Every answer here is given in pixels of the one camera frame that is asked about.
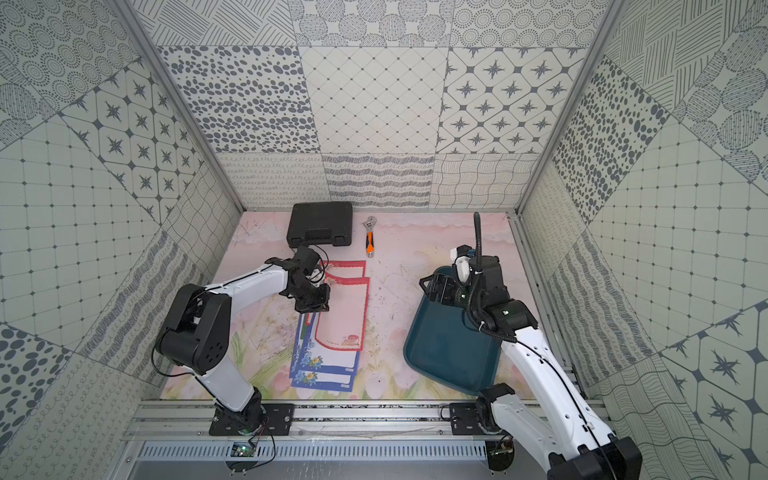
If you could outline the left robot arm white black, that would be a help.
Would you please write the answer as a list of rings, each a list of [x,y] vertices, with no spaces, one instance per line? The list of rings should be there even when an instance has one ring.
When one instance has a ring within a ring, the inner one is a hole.
[[[300,314],[327,312],[331,288],[322,281],[326,262],[307,247],[287,259],[269,258],[255,270],[206,286],[187,284],[176,293],[153,352],[182,367],[216,401],[218,414],[253,432],[264,416],[261,393],[228,356],[236,314],[279,295]]]

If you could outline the blue floral stationery paper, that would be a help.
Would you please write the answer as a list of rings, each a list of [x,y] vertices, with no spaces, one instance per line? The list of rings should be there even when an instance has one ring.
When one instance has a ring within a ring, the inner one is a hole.
[[[291,386],[331,392],[351,392],[354,386],[354,376],[299,370],[290,377]]]
[[[350,389],[357,374],[360,351],[337,351],[316,339],[320,314],[300,314],[291,358],[289,378],[294,383],[331,389]]]

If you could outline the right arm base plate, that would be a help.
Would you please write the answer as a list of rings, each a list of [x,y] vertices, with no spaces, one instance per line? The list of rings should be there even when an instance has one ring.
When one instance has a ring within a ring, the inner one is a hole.
[[[500,428],[483,402],[457,402],[448,405],[451,433],[454,436],[493,435]]]

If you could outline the teal plastic storage box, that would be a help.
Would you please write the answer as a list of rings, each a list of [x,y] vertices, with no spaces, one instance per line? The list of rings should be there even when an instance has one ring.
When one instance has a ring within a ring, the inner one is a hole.
[[[494,384],[501,343],[470,330],[462,313],[459,308],[423,297],[406,337],[403,356],[417,373],[477,396]]]

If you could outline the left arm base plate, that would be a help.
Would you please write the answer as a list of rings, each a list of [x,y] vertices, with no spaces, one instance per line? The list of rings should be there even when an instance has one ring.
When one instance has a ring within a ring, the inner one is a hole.
[[[266,429],[273,436],[287,436],[290,432],[295,405],[288,403],[260,403],[247,406],[242,412],[234,412],[216,404],[209,428],[209,435],[251,436]]]

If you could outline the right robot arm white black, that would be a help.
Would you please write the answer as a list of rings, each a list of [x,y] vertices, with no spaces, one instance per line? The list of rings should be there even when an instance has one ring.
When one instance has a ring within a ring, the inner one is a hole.
[[[550,479],[639,478],[639,448],[617,437],[579,394],[530,309],[510,296],[499,259],[484,254],[480,214],[473,222],[474,245],[451,252],[453,275],[423,277],[420,287],[428,300],[460,309],[472,330],[500,341],[543,411],[534,415],[512,387],[495,384],[477,397],[482,429],[510,435]]]

